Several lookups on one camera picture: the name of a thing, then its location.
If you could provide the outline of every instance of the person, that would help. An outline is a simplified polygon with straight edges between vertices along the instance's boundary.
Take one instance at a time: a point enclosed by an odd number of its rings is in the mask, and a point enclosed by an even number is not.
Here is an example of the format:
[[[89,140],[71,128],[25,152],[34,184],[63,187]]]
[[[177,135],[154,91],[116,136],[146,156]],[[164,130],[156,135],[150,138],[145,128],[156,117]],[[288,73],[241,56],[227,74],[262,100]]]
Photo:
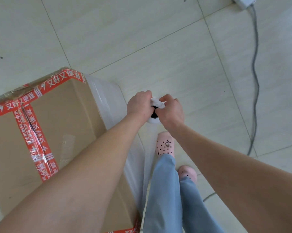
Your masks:
[[[99,233],[132,140],[154,112],[151,98],[150,91],[133,96],[126,117],[27,196],[0,222],[0,233]],[[157,144],[169,144],[171,153],[156,148],[144,232],[181,232],[182,225],[187,233],[222,232],[201,201],[195,172],[185,166],[177,174],[173,138],[248,232],[292,232],[291,173],[207,139],[184,124],[178,99],[160,101],[166,106],[156,114],[168,133]]]

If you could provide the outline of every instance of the person's right arm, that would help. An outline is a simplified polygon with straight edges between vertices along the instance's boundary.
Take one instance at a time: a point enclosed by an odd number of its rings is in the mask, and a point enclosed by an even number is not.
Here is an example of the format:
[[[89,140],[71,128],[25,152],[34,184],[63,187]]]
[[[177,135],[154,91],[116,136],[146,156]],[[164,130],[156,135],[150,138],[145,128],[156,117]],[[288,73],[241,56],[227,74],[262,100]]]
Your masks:
[[[160,122],[248,232],[292,232],[291,173],[207,139],[184,124],[177,99],[160,101]]]

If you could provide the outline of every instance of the cardboard box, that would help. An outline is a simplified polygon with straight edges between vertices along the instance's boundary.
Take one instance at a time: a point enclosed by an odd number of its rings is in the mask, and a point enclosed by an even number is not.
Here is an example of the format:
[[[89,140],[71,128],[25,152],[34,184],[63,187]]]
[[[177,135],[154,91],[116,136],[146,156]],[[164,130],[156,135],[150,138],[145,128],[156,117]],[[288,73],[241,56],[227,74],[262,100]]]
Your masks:
[[[5,216],[106,128],[83,74],[63,68],[0,96],[0,211]],[[102,232],[138,232],[124,175]]]

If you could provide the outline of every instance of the forearm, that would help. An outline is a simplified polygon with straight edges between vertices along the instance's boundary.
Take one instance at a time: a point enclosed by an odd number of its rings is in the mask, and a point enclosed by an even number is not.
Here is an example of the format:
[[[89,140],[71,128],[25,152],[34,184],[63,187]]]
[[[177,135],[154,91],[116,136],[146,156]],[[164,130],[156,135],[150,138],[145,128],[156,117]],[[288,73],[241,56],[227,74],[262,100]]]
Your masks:
[[[16,207],[0,232],[99,232],[142,124],[126,116]]]
[[[292,174],[213,142],[183,124],[168,131],[249,232],[292,232]]]

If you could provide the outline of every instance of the power strip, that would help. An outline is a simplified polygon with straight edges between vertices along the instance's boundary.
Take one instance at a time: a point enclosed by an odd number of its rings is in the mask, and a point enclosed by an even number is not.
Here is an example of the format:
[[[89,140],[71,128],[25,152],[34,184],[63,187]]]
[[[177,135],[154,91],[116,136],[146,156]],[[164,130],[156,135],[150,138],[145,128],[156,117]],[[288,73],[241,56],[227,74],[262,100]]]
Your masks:
[[[234,0],[234,1],[242,10],[245,10],[250,5],[256,2],[256,0]]]

